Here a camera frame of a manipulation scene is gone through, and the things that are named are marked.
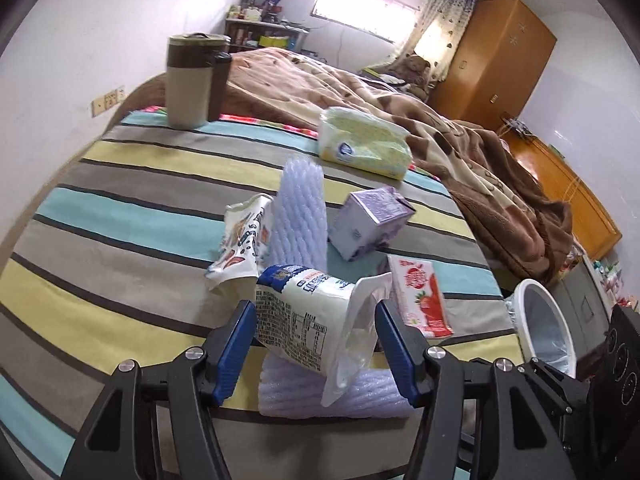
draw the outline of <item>wooden wardrobe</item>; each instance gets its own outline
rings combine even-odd
[[[479,0],[447,79],[427,104],[446,118],[497,130],[503,114],[520,114],[555,44],[520,0]]]

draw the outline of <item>black speaker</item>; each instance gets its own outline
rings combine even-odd
[[[638,463],[640,444],[640,316],[630,308],[613,309],[607,353],[591,382],[588,407],[592,453],[604,472],[632,453]]]

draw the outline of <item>teddy bear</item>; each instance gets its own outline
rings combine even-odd
[[[408,85],[403,89],[416,96],[420,101],[424,101],[428,96],[427,86],[430,69],[431,63],[417,54],[412,54],[397,62],[386,72],[398,79],[403,79]]]

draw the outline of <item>plastic bag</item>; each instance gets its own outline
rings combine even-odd
[[[255,299],[255,282],[266,267],[272,202],[270,196],[257,194],[246,202],[226,206],[220,257],[207,268],[206,277],[209,288],[217,289],[231,306],[239,300]]]
[[[321,404],[329,406],[371,361],[375,308],[390,290],[391,273],[354,285],[304,266],[268,267],[257,282],[256,338],[277,356],[326,377]]]
[[[513,296],[504,300],[513,325],[518,329],[518,319],[514,307]],[[562,336],[562,330],[551,308],[535,290],[527,289],[524,293],[524,315],[527,330],[533,346],[532,354],[569,376],[575,375],[570,368],[570,358],[567,342]]]
[[[411,150],[402,126],[350,108],[331,107],[320,115],[320,158],[402,180]]]

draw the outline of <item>metal screw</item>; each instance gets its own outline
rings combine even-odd
[[[196,359],[200,359],[203,354],[204,354],[204,350],[202,348],[200,348],[199,346],[192,346],[191,348],[187,349],[187,351],[184,353],[184,356],[187,359],[190,359],[193,361]]]
[[[511,361],[509,361],[508,359],[500,358],[495,362],[496,367],[498,368],[498,370],[501,370],[503,372],[510,372],[511,369],[513,368],[513,363]]]
[[[430,346],[427,350],[427,354],[429,354],[434,359],[443,359],[447,352],[444,348],[440,348],[439,346]]]
[[[121,372],[130,372],[135,367],[136,363],[133,361],[133,359],[125,359],[118,365],[118,370],[120,370]]]

